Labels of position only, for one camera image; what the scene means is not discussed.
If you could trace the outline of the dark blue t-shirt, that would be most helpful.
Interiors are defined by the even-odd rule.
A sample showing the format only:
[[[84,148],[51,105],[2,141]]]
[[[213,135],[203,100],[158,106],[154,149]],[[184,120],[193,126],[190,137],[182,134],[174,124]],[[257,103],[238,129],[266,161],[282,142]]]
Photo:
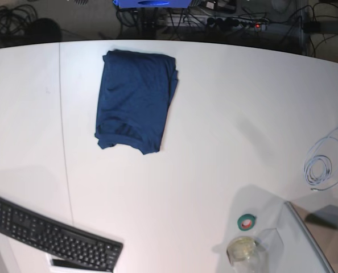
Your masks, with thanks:
[[[123,144],[159,152],[178,84],[175,58],[114,50],[103,56],[94,136],[101,149]]]

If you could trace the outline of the green electrical tape roll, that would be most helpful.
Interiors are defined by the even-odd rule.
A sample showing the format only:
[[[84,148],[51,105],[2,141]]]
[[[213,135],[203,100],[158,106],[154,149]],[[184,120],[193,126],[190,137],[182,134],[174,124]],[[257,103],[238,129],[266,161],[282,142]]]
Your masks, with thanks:
[[[237,226],[241,231],[248,231],[256,224],[256,216],[253,214],[243,214],[237,220]]]

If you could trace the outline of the black power strip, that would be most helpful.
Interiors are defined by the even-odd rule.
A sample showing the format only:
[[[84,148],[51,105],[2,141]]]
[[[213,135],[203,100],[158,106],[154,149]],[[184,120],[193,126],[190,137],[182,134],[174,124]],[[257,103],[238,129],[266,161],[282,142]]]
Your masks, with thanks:
[[[256,20],[254,18],[244,17],[209,17],[207,19],[207,26],[218,27],[223,31],[231,30],[233,28],[253,28],[256,31],[261,31],[263,28],[266,27],[267,23],[268,21],[266,20]]]

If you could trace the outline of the clear glass jar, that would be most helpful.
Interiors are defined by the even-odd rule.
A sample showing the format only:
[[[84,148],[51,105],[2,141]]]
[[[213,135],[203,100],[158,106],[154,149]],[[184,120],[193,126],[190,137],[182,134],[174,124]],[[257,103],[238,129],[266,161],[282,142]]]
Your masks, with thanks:
[[[252,237],[233,239],[226,248],[226,254],[235,272],[259,272],[261,269],[261,259]]]

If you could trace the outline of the black computer keyboard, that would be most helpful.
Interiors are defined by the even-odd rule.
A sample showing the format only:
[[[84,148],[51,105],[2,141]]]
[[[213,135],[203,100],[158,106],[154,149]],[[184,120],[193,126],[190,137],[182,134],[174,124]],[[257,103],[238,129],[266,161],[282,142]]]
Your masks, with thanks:
[[[121,242],[55,221],[0,197],[0,233],[83,270],[113,272]]]

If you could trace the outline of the blue box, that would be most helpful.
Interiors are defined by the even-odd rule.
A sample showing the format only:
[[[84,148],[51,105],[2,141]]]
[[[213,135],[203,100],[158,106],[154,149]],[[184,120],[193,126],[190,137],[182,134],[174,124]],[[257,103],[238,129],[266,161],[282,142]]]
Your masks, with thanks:
[[[113,3],[123,9],[138,7],[171,7],[171,8],[187,8],[191,0],[117,0]]]

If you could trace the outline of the glass panel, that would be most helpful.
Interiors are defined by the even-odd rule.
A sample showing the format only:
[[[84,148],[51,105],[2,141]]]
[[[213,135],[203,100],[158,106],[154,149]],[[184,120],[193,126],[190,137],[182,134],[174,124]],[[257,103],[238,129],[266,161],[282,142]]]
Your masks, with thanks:
[[[338,272],[338,204],[307,210],[291,203],[334,272]]]

